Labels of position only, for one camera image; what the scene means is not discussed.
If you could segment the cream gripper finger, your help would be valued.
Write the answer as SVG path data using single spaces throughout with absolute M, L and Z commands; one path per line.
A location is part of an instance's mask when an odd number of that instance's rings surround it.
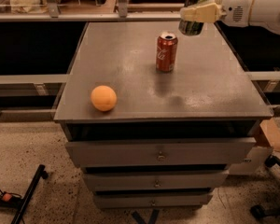
M 225 15 L 222 5 L 216 2 L 202 2 L 180 9 L 180 16 L 184 21 L 214 23 Z

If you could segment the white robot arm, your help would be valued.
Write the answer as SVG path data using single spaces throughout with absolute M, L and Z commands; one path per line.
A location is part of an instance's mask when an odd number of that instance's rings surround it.
M 258 26 L 280 35 L 280 0 L 207 0 L 180 10 L 181 19 L 230 27 Z

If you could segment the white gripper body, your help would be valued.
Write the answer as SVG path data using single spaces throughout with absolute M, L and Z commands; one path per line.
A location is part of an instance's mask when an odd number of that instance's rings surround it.
M 231 27 L 251 25 L 254 0 L 215 0 L 221 7 L 220 21 Z

